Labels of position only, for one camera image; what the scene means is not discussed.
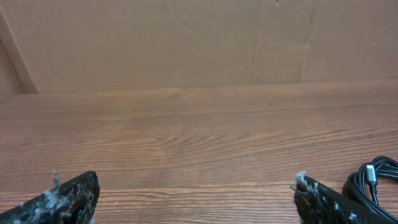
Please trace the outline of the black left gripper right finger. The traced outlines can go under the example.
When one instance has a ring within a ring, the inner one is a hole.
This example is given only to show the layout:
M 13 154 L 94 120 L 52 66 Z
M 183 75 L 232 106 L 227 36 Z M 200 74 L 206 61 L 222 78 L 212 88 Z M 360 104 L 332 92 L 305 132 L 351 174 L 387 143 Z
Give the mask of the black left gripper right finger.
M 294 203 L 305 224 L 391 224 L 393 221 L 351 200 L 305 172 L 295 176 Z

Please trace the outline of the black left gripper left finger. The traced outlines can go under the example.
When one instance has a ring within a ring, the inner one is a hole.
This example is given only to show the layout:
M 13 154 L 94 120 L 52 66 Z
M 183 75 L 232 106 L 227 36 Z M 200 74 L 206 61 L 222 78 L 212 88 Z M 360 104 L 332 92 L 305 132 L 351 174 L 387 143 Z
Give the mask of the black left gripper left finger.
M 1 224 L 92 224 L 100 196 L 98 176 L 87 171 L 1 214 Z

